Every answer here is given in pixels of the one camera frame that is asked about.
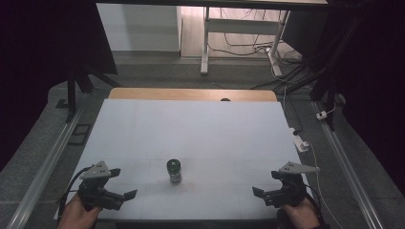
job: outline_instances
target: table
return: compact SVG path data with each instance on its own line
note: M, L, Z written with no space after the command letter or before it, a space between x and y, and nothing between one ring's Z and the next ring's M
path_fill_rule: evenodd
M171 158L181 162L177 186L165 167ZM120 211L100 213L113 221L275 219L276 209L251 187L280 189L270 172L300 162L273 92L118 88L104 101L75 173L100 160L121 169L107 190L138 189Z
M326 0L291 0L271 2L289 2L292 4L310 4L310 5L327 5ZM204 36L202 44L202 66L201 74L208 74L208 34L210 32L224 33L243 33L243 34L265 34L274 35L274 41L271 48L267 48L267 56L271 63L271 68L275 76L283 75L281 73L275 53L284 31L284 26L288 20L289 10L284 12L281 20L276 21L254 21L254 20L237 20L227 18L209 18L209 7L205 9L204 16Z

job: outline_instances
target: white cable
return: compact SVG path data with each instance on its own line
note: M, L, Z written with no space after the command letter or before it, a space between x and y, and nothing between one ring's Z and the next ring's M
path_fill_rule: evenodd
M310 148L312 149L312 153L313 153L313 158L315 160L315 167L318 168L318 163L316 161L316 155L315 155L315 149L313 148L312 144L307 141L307 143L310 145ZM325 202L324 197L322 196L322 192L321 192L321 187L319 185L319 175L318 173L316 173L316 182L318 184L318 192L319 192L319 196L321 196L322 201L324 202L325 207L328 209L328 211L330 212L330 215L333 217L334 221L339 225L340 228L343 229L342 225L340 225L339 221L336 219L336 217L334 216L334 214L331 212L330 208L328 207L328 204Z

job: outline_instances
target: wooden floor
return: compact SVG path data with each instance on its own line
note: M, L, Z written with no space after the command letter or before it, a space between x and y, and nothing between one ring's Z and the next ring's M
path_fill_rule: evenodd
M229 9L229 8L210 8L210 18L230 18L244 20L266 20L278 21L280 12L278 10L250 10L250 9ZM181 33L181 56L182 57L201 57L203 48L203 16L202 7L181 7L182 15L182 33ZM213 33L208 36L208 44L212 49L235 52L242 55L235 55L227 52L218 52L209 50L209 57L242 57L242 58L267 58L264 51L246 55L255 52L255 47L263 46L264 43L272 42L274 36L255 34L234 34L234 33ZM280 44L280 52L291 51L292 48L287 44Z

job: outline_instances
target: white wall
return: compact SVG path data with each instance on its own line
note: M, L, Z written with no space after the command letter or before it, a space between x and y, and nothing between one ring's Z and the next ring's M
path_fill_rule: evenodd
M112 51L181 49L180 7L121 4L97 4L97 7Z

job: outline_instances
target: black cap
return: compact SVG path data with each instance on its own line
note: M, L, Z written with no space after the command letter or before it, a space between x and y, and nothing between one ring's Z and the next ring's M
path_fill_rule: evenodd
M176 173L181 169L181 164L177 159L167 161L166 166L169 173Z

